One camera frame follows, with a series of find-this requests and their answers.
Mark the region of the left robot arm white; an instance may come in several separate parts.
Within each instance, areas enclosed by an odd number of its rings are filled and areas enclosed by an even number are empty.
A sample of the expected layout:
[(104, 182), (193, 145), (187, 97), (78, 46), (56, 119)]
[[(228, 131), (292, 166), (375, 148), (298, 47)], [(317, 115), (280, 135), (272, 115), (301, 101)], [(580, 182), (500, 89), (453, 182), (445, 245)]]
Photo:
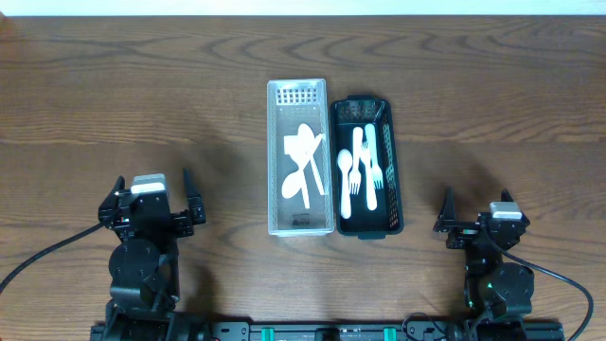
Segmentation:
[(177, 240), (205, 223), (202, 196), (183, 171), (187, 209), (172, 213), (166, 176), (136, 176), (129, 188), (118, 177), (98, 208), (102, 225), (120, 245), (109, 259), (111, 300), (105, 322), (91, 328), (92, 340), (209, 340), (200, 317), (175, 311), (180, 301)]

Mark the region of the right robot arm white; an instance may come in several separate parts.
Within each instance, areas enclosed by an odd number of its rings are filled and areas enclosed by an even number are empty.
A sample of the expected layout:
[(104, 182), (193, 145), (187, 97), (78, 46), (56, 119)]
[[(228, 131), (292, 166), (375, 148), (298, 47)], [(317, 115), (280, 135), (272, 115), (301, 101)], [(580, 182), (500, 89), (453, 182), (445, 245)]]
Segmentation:
[(436, 320), (411, 314), (400, 325), (362, 324), (249, 324), (217, 322), (210, 325), (211, 340), (529, 340), (532, 329), (524, 317), (531, 313), (534, 273), (519, 261), (505, 262), (507, 251), (520, 241), (529, 219), (507, 190), (473, 222), (455, 216), (454, 192), (447, 188), (434, 225), (446, 232), (446, 246), (465, 253), (463, 294), (471, 310), (460, 321)]

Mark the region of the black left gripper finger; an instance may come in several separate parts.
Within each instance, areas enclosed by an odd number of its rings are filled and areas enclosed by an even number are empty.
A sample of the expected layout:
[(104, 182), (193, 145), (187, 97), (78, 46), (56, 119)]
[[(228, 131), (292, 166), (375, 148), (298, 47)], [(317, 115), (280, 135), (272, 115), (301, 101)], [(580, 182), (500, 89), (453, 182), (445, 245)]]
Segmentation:
[(106, 221), (116, 213), (118, 210), (119, 194), (123, 189), (125, 189), (125, 179), (123, 176), (118, 176), (110, 193), (98, 207), (98, 220), (100, 222)]
[(195, 186), (188, 169), (183, 169), (183, 178), (189, 210), (194, 213), (203, 213), (204, 204), (202, 195)]

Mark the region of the white plastic fork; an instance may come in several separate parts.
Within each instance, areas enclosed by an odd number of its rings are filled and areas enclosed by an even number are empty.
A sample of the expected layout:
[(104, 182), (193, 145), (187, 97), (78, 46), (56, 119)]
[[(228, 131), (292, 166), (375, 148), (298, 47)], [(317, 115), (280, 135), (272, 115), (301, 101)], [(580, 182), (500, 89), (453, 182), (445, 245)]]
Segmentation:
[(352, 195), (359, 193), (361, 185), (361, 172), (359, 171), (360, 156), (363, 143), (363, 129), (355, 127), (352, 131), (352, 168), (349, 174), (349, 190)]
[(365, 167), (365, 197), (366, 206), (370, 211), (374, 211), (377, 208), (376, 191), (374, 187), (374, 180), (371, 169), (371, 155), (367, 143), (364, 142), (362, 145), (361, 160)]
[(377, 136), (375, 125), (368, 123), (365, 126), (366, 145), (371, 156), (371, 174), (373, 178), (374, 188), (383, 189), (383, 172), (379, 165)]

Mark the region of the white plastic spoon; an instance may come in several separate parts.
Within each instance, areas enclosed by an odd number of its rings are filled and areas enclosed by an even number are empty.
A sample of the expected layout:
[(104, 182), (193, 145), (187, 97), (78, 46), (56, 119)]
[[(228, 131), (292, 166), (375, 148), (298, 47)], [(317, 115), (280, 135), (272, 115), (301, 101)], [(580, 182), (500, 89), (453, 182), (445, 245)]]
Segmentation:
[(320, 195), (324, 195), (325, 194), (324, 185), (323, 185), (323, 182), (321, 179), (319, 169), (318, 169), (317, 164), (314, 159), (315, 151), (320, 146), (324, 137), (322, 134), (316, 135), (312, 131), (312, 128), (305, 123), (302, 123), (299, 125), (297, 135), (303, 144), (306, 155), (310, 159), (310, 164), (312, 166), (312, 173), (313, 173), (315, 184), (317, 185), (317, 188), (318, 188), (318, 192)]
[[(308, 156), (307, 156), (307, 159), (309, 160), (309, 162), (307, 163), (307, 166), (308, 166), (310, 164), (310, 159)], [(281, 195), (285, 199), (290, 199), (290, 198), (294, 197), (298, 192), (301, 192), (300, 185), (298, 182), (298, 177), (296, 174), (297, 170), (288, 174), (283, 181), (283, 184), (281, 187)]]
[(349, 150), (342, 149), (337, 155), (337, 166), (342, 175), (340, 214), (343, 219), (351, 217), (351, 202), (349, 193), (349, 172), (352, 167), (352, 155)]
[(283, 151), (290, 157), (298, 157), (301, 154), (301, 144), (298, 135), (285, 135), (283, 137)]
[(307, 159), (307, 152), (305, 150), (303, 143), (300, 142), (300, 144), (301, 144), (301, 154), (298, 157), (294, 157), (294, 162), (298, 166), (298, 170), (296, 171), (296, 174), (298, 177), (298, 182), (299, 182), (301, 194), (303, 197), (304, 208), (309, 209), (310, 208), (310, 199), (309, 199), (309, 193), (308, 193), (308, 188), (307, 188), (307, 182), (306, 182), (305, 174), (304, 174), (304, 169), (307, 166), (307, 163), (309, 162), (309, 160)]

